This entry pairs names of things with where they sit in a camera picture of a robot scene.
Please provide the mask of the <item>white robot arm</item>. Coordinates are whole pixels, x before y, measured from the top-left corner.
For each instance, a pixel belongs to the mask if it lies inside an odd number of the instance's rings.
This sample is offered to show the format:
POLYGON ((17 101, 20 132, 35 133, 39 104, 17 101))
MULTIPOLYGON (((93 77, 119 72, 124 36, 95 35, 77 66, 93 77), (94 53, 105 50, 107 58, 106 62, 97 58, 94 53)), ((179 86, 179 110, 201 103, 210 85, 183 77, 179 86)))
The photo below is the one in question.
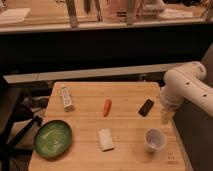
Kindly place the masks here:
POLYGON ((170 122, 185 99, 213 117, 213 88, 203 83, 206 75, 205 66, 198 61, 171 68, 165 73, 165 86, 159 94, 163 124, 170 122))

